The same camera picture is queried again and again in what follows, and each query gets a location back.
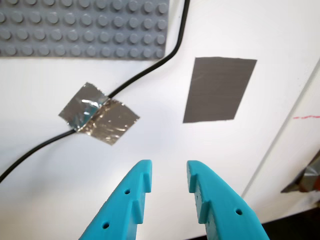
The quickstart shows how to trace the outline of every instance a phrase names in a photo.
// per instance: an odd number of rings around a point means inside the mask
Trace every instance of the gray rectangle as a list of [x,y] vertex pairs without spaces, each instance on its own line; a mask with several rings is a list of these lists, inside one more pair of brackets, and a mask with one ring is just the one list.
[[234,119],[257,60],[196,58],[184,123]]

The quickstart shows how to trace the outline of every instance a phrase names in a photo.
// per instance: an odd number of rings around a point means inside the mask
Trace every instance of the gray object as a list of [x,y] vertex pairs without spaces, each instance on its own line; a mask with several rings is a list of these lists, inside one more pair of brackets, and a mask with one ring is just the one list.
[[320,191],[320,150],[295,179],[281,193]]
[[0,0],[0,57],[163,58],[168,12],[169,0]]
[[91,83],[86,83],[60,112],[67,124],[113,145],[139,117],[122,102],[108,98]]
[[234,119],[256,62],[240,58],[196,58],[183,122]]

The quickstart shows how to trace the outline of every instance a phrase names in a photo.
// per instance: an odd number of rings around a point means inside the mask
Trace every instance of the white surface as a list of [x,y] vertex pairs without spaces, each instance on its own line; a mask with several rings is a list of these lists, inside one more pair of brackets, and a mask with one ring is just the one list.
[[[171,4],[167,53],[183,1]],[[114,146],[69,136],[3,181],[1,239],[77,239],[141,159],[153,161],[153,178],[137,240],[204,235],[188,193],[187,160],[202,161],[243,192],[320,56],[319,7],[317,0],[192,0],[178,54],[116,96],[141,119]],[[258,60],[235,119],[182,124],[194,59],[215,56]],[[109,93],[149,64],[0,59],[0,170],[68,130],[58,114],[85,82]]]
[[293,215],[316,206],[320,192],[281,193],[320,149],[320,62],[288,122],[267,154],[244,200],[260,221]]

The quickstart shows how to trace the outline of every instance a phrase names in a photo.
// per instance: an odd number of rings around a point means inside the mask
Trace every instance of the lego stud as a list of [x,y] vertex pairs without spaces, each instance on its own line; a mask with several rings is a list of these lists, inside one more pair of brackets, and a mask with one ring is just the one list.
[[169,7],[166,3],[160,3],[158,5],[158,11],[161,14],[166,14],[168,12],[168,9],[169,9]]
[[138,10],[138,2],[135,1],[135,0],[131,0],[129,3],[128,3],[128,8],[130,11],[132,12],[135,12]]
[[112,6],[115,10],[120,11],[123,7],[123,3],[121,0],[114,0],[112,2]]
[[16,22],[17,24],[22,23],[24,20],[24,16],[19,11],[14,11],[11,15],[12,21]]
[[43,0],[43,2],[48,6],[53,6],[55,4],[55,0]]
[[102,10],[102,9],[106,8],[107,1],[106,0],[96,0],[95,4],[99,9]]
[[73,56],[78,57],[81,54],[81,49],[78,45],[75,45],[71,48],[70,52]]
[[30,20],[34,24],[38,24],[41,21],[41,15],[38,11],[33,11],[30,13]]
[[91,16],[89,14],[83,14],[81,16],[81,22],[86,25],[89,26],[92,23],[92,19]]
[[31,46],[25,45],[22,47],[22,53],[26,56],[30,56],[33,52],[34,50]]
[[28,38],[28,32],[22,28],[16,31],[16,35],[21,40],[26,40]]
[[125,56],[125,50],[122,47],[119,47],[116,51],[115,54],[119,57],[122,58]]
[[7,46],[4,51],[9,56],[13,56],[13,55],[15,55],[17,53],[17,49],[12,45]]
[[104,57],[109,57],[111,55],[111,51],[108,47],[103,47],[101,50],[101,55]]
[[4,23],[6,21],[6,16],[0,12],[0,23]]
[[106,16],[100,15],[97,19],[97,22],[101,27],[105,27],[108,24],[108,19]]
[[70,39],[71,41],[76,41],[78,40],[79,38],[79,35],[77,33],[76,30],[70,30],[68,33],[67,33],[67,36],[68,36],[68,39]]
[[129,20],[129,26],[135,29],[136,27],[138,27],[138,25],[139,25],[138,19],[136,19],[135,17],[131,17]]
[[54,48],[54,52],[55,52],[55,54],[57,54],[60,57],[66,54],[66,50],[63,45],[56,46]]
[[61,3],[66,7],[70,7],[72,5],[72,0],[61,0]]
[[56,12],[50,12],[47,16],[47,20],[51,24],[56,24],[59,21],[58,14]]
[[76,17],[72,12],[69,12],[64,16],[64,21],[67,24],[72,25],[76,22]]
[[53,40],[59,41],[62,39],[62,33],[60,31],[60,29],[55,29],[51,32],[51,37],[53,38]]
[[90,0],[79,0],[79,4],[83,8],[87,8],[90,5]]
[[49,54],[50,50],[49,48],[46,46],[46,45],[42,45],[40,48],[39,48],[39,53],[40,55],[42,56],[47,56]]
[[143,9],[146,13],[151,13],[152,10],[154,9],[154,5],[150,1],[146,1],[145,4],[143,5]]
[[110,36],[109,36],[109,34],[107,32],[103,31],[102,33],[100,33],[100,37],[99,38],[100,38],[101,42],[106,43],[106,42],[109,41]]

